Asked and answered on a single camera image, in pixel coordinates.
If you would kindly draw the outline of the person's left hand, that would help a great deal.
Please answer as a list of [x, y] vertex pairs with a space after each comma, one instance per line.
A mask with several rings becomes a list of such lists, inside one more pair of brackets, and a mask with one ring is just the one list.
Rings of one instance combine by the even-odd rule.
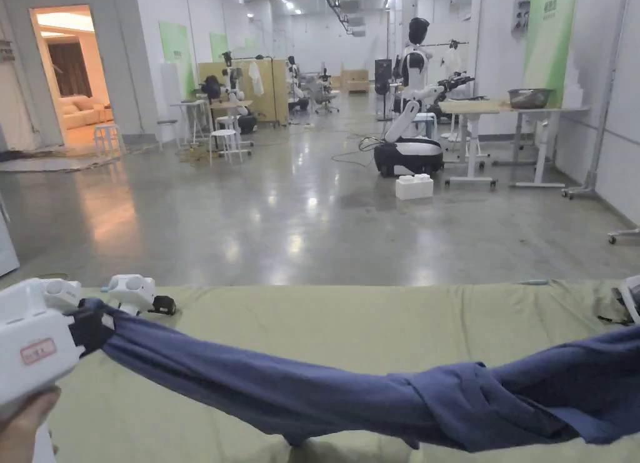
[[1, 424], [1, 462], [32, 462], [38, 429], [55, 408], [61, 389], [54, 386], [31, 395]]

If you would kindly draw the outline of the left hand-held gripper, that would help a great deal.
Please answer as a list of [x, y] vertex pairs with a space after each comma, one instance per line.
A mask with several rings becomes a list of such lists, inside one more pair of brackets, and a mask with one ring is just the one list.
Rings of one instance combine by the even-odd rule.
[[77, 281], [39, 278], [2, 289], [2, 421], [114, 335], [107, 305], [97, 298], [81, 300], [81, 289]]

